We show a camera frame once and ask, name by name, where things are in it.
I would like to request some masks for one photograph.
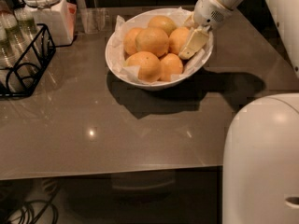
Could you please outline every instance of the orange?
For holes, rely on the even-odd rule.
[[[169,49],[167,33],[157,27],[147,27],[140,31],[135,42],[137,51],[149,51],[157,57],[167,54]]]
[[[131,30],[129,30],[126,33],[126,35],[124,36],[123,48],[124,48],[124,51],[130,56],[137,53],[135,38],[142,29],[143,28],[141,28],[141,27],[134,27]]]
[[[181,47],[185,44],[189,29],[185,26],[178,27],[169,36],[169,52],[179,54]]]
[[[161,81],[171,81],[171,75],[183,73],[183,62],[176,54],[168,53],[160,59],[160,62],[162,67]]]
[[[148,51],[139,51],[125,61],[125,66],[140,65],[138,78],[147,82],[157,81],[161,76],[158,57]]]
[[[177,25],[175,22],[167,16],[157,15],[149,20],[148,27],[162,28],[168,36],[176,30]]]

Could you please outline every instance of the table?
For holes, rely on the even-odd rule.
[[[238,11],[215,32],[204,68],[164,91],[114,77],[110,35],[78,34],[57,48],[31,97],[0,101],[0,179],[222,166],[227,130],[244,105],[299,92],[292,67]]]

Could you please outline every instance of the metal rack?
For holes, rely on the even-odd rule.
[[[5,81],[0,83],[0,98],[31,96],[55,54],[56,47],[48,26],[43,23],[37,26],[40,27],[38,33],[13,67],[0,69],[6,74]],[[23,74],[24,70],[28,71],[27,76]],[[12,89],[12,82],[18,83],[17,91]]]

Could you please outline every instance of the bowl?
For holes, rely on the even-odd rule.
[[[189,10],[182,8],[160,8],[141,13],[128,21],[122,17],[117,18],[115,32],[110,37],[106,46],[106,61],[110,71],[122,81],[147,91],[159,91],[176,86],[186,78],[196,73],[208,60],[214,45],[214,36],[209,32],[209,39],[204,47],[184,64],[184,71],[181,75],[172,76],[170,82],[156,81],[147,83],[137,78],[137,70],[132,67],[123,67],[126,54],[123,49],[123,38],[125,34],[134,27],[146,28],[149,20],[157,15],[165,15],[171,18],[177,26],[182,26],[191,15]]]

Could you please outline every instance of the white plastic jar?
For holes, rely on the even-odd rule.
[[[36,23],[48,25],[54,44],[67,46],[74,39],[74,20],[66,0],[24,0]]]

